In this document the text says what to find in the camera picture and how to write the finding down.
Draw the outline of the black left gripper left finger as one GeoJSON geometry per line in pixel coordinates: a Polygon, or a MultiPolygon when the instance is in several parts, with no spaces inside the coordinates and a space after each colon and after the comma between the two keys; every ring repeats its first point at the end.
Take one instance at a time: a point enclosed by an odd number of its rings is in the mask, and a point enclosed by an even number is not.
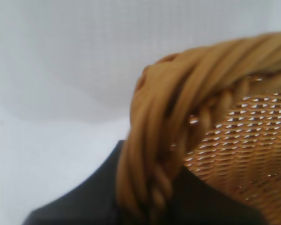
{"type": "Polygon", "coordinates": [[[25,225],[119,225],[116,168],[123,141],[83,183],[57,200],[32,211],[25,225]]]}

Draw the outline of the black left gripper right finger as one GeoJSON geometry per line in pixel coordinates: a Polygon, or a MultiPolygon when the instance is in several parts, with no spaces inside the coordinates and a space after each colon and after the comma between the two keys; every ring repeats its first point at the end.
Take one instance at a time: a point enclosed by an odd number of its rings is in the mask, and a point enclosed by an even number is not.
{"type": "Polygon", "coordinates": [[[267,225],[256,209],[215,190],[186,167],[173,181],[172,225],[267,225]]]}

